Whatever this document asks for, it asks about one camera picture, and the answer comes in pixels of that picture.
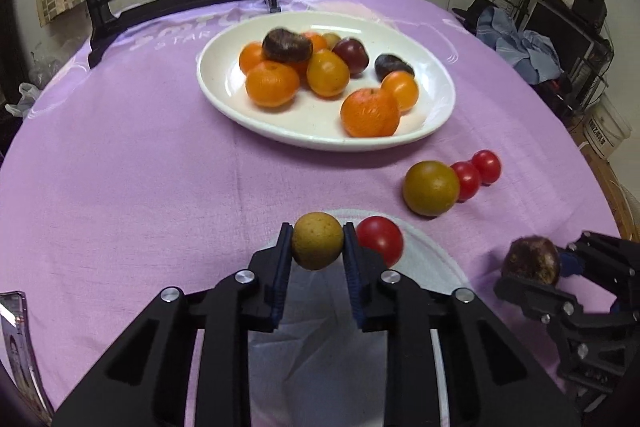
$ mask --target tablecloth pattern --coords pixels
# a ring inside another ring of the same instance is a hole
[[[454,80],[452,117],[433,136],[374,153],[312,152],[244,130],[200,92],[196,57],[223,28],[266,13],[262,1],[137,26],[94,70],[84,45],[36,102],[0,170],[0,291],[26,292],[54,406],[160,289],[212,287],[246,267],[281,222],[325,208],[384,212],[428,234],[538,359],[553,364],[542,325],[498,303],[491,286],[517,237],[541,234],[562,245],[582,230],[617,234],[562,124],[497,54],[433,4],[280,3],[373,18],[421,42]],[[502,158],[497,184],[437,219],[407,210],[399,185],[412,164],[451,164],[484,148]],[[588,311],[612,301],[585,280],[561,286]]]

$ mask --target purple tablecloth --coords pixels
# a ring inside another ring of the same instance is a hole
[[[245,267],[281,222],[328,208],[384,212],[428,234],[552,365],[542,325],[495,302],[491,284],[517,237],[562,245],[585,229],[617,234],[562,124],[497,54],[428,2],[280,2],[375,18],[421,42],[456,84],[452,117],[425,140],[375,153],[311,152],[244,130],[207,102],[195,61],[223,27],[263,14],[262,2],[138,26],[92,71],[85,45],[37,101],[0,171],[0,292],[26,292],[54,406],[160,289],[212,287]],[[412,164],[450,164],[483,148],[502,158],[497,184],[431,221],[407,210],[398,187]],[[588,310],[612,301],[581,279],[562,287]]]

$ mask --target dark purple fruit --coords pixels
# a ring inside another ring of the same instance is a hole
[[[351,74],[360,74],[369,66],[369,55],[358,39],[342,39],[332,48],[332,52],[347,64]]]
[[[264,56],[275,62],[304,62],[311,58],[314,46],[310,39],[284,28],[275,28],[262,41]]]
[[[502,275],[555,285],[560,277],[560,256],[556,245],[539,235],[513,241],[502,264]]]
[[[407,64],[402,58],[395,55],[385,54],[376,58],[376,76],[382,82],[385,77],[393,71],[406,71],[411,76],[415,76],[414,68]]]

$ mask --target cherry tomato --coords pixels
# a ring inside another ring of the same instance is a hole
[[[404,239],[398,226],[382,216],[367,217],[356,227],[358,243],[361,247],[377,251],[391,268],[400,261]]]
[[[470,162],[457,162],[451,168],[460,180],[460,195],[458,201],[470,200],[476,195],[482,184],[480,172]]]
[[[471,163],[473,163],[476,169],[478,169],[478,172],[480,172],[482,183],[485,185],[495,183],[502,172],[500,159],[491,151],[478,151],[474,154],[474,157],[471,158]]]

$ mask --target white bucket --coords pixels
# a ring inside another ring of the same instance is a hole
[[[584,137],[603,159],[611,156],[623,140],[631,136],[631,126],[603,94],[587,115]]]

